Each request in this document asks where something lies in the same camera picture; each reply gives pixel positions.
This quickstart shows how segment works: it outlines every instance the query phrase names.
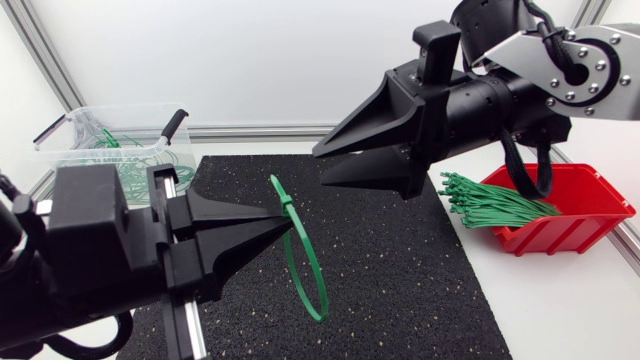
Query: black mount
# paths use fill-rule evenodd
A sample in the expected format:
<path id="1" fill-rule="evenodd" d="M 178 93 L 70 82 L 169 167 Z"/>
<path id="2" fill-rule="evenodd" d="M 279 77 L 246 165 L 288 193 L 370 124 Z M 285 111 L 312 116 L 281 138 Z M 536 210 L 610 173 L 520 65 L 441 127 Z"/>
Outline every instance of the black mount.
<path id="1" fill-rule="evenodd" d="M 28 196 L 27 206 L 14 200 L 22 228 L 42 239 L 30 236 L 37 251 L 24 271 L 0 281 L 0 356 L 56 349 L 53 334 L 162 298 L 170 357 L 205 358 L 191 343 L 188 302 L 219 300 L 227 280 L 293 224 L 193 190 L 173 197 L 175 180 L 170 165 L 150 168 L 151 206 L 130 210 L 115 166 L 60 168 L 46 231 Z"/>

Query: white wall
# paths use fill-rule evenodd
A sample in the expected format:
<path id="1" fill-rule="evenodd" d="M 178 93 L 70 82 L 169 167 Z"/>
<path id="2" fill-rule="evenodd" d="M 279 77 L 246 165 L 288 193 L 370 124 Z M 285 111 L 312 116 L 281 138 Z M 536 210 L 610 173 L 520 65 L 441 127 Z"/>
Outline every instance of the white wall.
<path id="1" fill-rule="evenodd" d="M 640 23 L 639 1 L 613 0 L 601 23 L 625 22 Z M 560 149 L 572 161 L 596 168 L 640 211 L 640 122 L 583 118 L 572 122 L 569 142 L 560 144 Z M 633 223 L 640 228 L 640 216 L 635 216 Z"/>
<path id="2" fill-rule="evenodd" d="M 0 9 L 0 170 L 29 191 L 48 167 L 31 163 L 33 139 L 64 114 L 6 13 Z"/>
<path id="3" fill-rule="evenodd" d="M 539 1 L 570 23 L 581 0 Z M 193 124 L 335 124 L 417 57 L 442 0 L 32 0 L 85 100 L 178 101 Z"/>

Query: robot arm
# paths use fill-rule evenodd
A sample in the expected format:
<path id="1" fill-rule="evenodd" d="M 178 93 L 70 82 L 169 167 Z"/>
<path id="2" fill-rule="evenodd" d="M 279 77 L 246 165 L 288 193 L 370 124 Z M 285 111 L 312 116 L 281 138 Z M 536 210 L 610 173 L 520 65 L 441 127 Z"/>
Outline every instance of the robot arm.
<path id="1" fill-rule="evenodd" d="M 534 16 L 543 19 L 536 26 Z M 556 28 L 529 0 L 465 0 L 451 23 L 421 26 L 418 60 L 386 72 L 380 88 L 314 149 L 316 157 L 364 150 L 323 175 L 332 186 L 420 195 L 430 164 L 494 141 L 527 198 L 551 191 L 551 144 L 569 116 L 640 119 L 640 26 Z M 465 73 L 453 70 L 459 42 Z M 484 66 L 485 75 L 473 67 Z M 515 142 L 538 149 L 537 184 Z"/>
<path id="2" fill-rule="evenodd" d="M 171 359 L 209 359 L 197 304 L 218 301 L 229 278 L 293 226 L 266 209 L 176 196 L 173 166 L 148 169 L 151 206 L 130 210 L 116 167 L 60 168 L 53 202 L 35 203 L 0 175 L 0 358 L 44 344 L 102 359 L 131 335 L 130 309 L 161 300 Z M 45 226 L 42 216 L 49 216 Z M 22 230 L 23 250 L 13 249 Z M 118 334 L 87 348 L 59 332 L 115 316 Z"/>

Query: green cable tie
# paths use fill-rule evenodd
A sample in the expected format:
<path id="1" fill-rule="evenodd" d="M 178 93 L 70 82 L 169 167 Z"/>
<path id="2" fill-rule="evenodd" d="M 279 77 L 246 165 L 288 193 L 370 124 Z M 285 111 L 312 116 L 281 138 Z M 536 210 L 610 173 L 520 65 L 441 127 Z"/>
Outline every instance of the green cable tie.
<path id="1" fill-rule="evenodd" d="M 307 293 L 302 287 L 300 277 L 298 276 L 298 270 L 296 269 L 296 264 L 293 259 L 291 236 L 289 235 L 290 231 L 287 231 L 284 234 L 284 250 L 287 255 L 287 262 L 289 263 L 291 277 L 293 278 L 293 282 L 296 285 L 298 295 L 300 296 L 302 303 L 304 304 L 305 308 L 307 308 L 307 311 L 309 312 L 311 317 L 317 322 L 323 322 L 329 315 L 329 298 L 327 297 L 327 289 L 324 285 L 324 279 L 322 277 L 322 271 L 320 270 L 318 258 L 316 257 L 315 251 L 313 251 L 313 246 L 311 245 L 309 236 L 307 235 L 307 232 L 302 225 L 302 221 L 300 221 L 300 217 L 298 216 L 296 209 L 293 207 L 293 198 L 290 195 L 287 195 L 287 193 L 284 191 L 284 188 L 280 184 L 280 181 L 278 181 L 278 178 L 275 175 L 271 175 L 271 183 L 273 183 L 278 196 L 280 196 L 280 203 L 282 204 L 284 216 L 291 218 L 291 220 L 293 221 L 293 225 L 295 226 L 296 231 L 298 231 L 298 235 L 300 236 L 302 245 L 304 245 L 304 249 L 307 252 L 307 256 L 309 257 L 309 263 L 311 264 L 313 275 L 316 278 L 316 285 L 318 286 L 318 293 L 320 294 L 320 313 L 318 313 L 313 307 L 311 301 L 309 300 L 309 297 L 307 296 Z"/>

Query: speckled mat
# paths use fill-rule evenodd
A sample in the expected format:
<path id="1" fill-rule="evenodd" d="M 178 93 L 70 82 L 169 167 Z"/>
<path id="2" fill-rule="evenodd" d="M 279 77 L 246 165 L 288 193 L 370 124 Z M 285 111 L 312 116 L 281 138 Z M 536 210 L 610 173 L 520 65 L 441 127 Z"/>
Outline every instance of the speckled mat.
<path id="1" fill-rule="evenodd" d="M 278 241 L 227 283 L 221 301 L 201 306 L 213 357 L 510 359 L 431 183 L 406 202 L 391 192 L 320 186 L 320 174 L 338 161 L 297 155 L 202 160 L 193 187 L 210 199 L 278 209 L 268 177 L 279 177 L 311 236 L 330 301 L 328 320 L 314 322 L 290 282 Z M 300 272 L 308 271 L 307 293 L 319 304 L 302 246 L 294 244 Z M 160 307 L 139 309 L 134 320 L 118 359 L 167 358 Z"/>

